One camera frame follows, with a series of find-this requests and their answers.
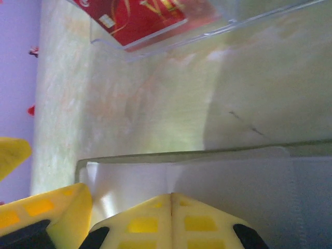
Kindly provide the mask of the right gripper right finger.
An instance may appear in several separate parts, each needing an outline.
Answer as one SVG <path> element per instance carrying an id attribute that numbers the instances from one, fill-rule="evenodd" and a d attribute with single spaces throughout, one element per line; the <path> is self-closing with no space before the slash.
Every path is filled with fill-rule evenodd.
<path id="1" fill-rule="evenodd" d="M 245 220 L 181 193 L 171 194 L 173 248 L 268 248 Z"/>

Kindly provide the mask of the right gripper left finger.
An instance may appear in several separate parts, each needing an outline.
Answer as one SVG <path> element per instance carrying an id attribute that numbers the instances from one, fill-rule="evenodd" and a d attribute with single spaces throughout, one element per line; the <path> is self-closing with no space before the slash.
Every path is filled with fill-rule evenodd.
<path id="1" fill-rule="evenodd" d="M 95 224 L 85 248 L 171 248 L 171 221 L 171 195 L 159 195 Z"/>

